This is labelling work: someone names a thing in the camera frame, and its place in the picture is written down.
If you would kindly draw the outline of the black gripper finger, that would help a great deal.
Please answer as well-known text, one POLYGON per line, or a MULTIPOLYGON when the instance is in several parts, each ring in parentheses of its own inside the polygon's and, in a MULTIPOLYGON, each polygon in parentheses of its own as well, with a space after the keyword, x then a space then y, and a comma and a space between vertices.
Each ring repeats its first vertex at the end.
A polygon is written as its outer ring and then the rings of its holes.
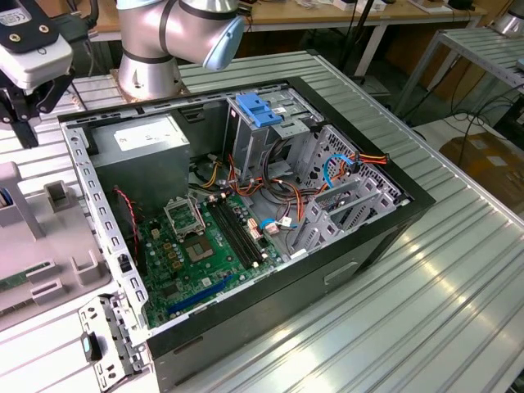
POLYGON ((1 88, 1 120, 10 125, 23 148, 28 147, 27 105, 17 87, 1 88))
POLYGON ((52 112, 75 76, 74 71, 39 85, 26 98, 30 119, 52 112))

